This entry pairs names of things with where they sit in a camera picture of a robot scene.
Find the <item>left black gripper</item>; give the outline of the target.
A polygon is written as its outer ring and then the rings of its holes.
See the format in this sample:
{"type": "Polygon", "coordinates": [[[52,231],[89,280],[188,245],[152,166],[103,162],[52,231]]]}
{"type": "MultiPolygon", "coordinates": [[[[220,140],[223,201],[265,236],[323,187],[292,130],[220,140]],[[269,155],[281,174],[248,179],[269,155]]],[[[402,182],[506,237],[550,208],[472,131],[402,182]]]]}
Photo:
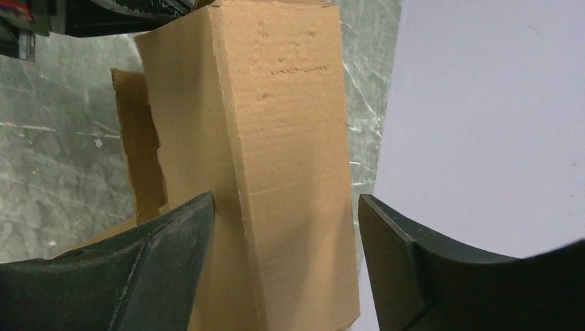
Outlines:
{"type": "Polygon", "coordinates": [[[1,0],[1,54],[35,61],[36,36],[101,37],[146,32],[213,0],[1,0]]]}

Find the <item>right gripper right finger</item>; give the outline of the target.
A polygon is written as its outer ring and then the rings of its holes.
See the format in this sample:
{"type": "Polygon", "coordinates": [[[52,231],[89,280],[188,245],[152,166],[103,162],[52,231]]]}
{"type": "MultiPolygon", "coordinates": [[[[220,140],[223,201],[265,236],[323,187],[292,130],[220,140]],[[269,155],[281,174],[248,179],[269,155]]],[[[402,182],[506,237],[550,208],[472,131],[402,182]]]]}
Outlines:
{"type": "Polygon", "coordinates": [[[517,259],[456,241],[371,194],[358,220],[381,330],[583,330],[584,241],[517,259]]]}

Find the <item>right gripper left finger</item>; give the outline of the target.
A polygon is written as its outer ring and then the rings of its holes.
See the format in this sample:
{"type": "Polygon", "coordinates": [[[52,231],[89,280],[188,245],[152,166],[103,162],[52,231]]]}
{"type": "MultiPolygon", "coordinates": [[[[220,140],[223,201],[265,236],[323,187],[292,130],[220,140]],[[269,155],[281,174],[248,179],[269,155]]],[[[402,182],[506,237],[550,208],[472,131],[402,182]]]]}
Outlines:
{"type": "Polygon", "coordinates": [[[215,222],[211,192],[52,259],[1,265],[2,330],[186,330],[215,222]]]}

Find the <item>brown cardboard box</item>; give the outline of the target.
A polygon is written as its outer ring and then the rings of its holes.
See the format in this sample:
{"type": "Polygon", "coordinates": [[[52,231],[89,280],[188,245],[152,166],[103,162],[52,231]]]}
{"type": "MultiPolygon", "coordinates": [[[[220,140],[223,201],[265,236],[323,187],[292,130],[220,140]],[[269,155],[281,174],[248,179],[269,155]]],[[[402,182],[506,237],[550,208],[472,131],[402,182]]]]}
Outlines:
{"type": "Polygon", "coordinates": [[[339,8],[214,1],[112,70],[137,228],[212,192],[190,330],[345,330],[359,316],[339,8]]]}

